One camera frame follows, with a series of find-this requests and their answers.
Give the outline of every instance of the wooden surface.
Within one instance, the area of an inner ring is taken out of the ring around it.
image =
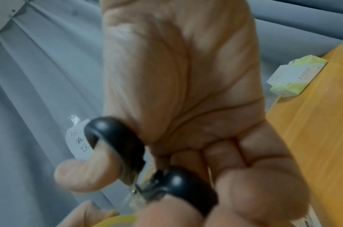
[[[343,44],[324,58],[329,63],[305,91],[277,100],[267,118],[330,219],[343,227]]]

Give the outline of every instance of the skin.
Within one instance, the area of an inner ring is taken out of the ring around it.
[[[307,184],[265,119],[246,1],[102,0],[101,8],[104,115],[132,129],[159,169],[178,165],[208,181],[209,168],[219,196],[206,219],[185,201],[165,198],[140,212],[136,226],[266,227],[305,214]],[[90,160],[62,163],[55,179],[87,193],[116,181],[120,167],[99,142]],[[60,227],[110,216],[91,207],[81,205]]]

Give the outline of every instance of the curtain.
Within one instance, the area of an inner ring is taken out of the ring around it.
[[[268,109],[276,95],[266,80],[279,65],[322,56],[343,42],[343,8],[328,12],[316,0],[318,7],[248,2]],[[0,226],[56,226],[85,200],[113,208],[128,194],[121,182],[80,195],[53,180],[55,167],[73,158],[65,142],[69,117],[83,121],[102,112],[102,50],[96,1],[35,0],[0,32]]]

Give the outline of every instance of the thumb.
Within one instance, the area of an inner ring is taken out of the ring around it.
[[[100,190],[116,181],[122,165],[112,148],[98,141],[88,161],[68,160],[54,172],[54,178],[63,188],[79,193]]]
[[[57,227],[92,227],[104,219],[118,215],[117,211],[103,211],[93,202],[87,201],[73,210]]]

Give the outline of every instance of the white wall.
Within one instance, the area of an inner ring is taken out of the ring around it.
[[[8,15],[14,15],[24,5],[23,0],[0,0],[0,30],[9,21]]]

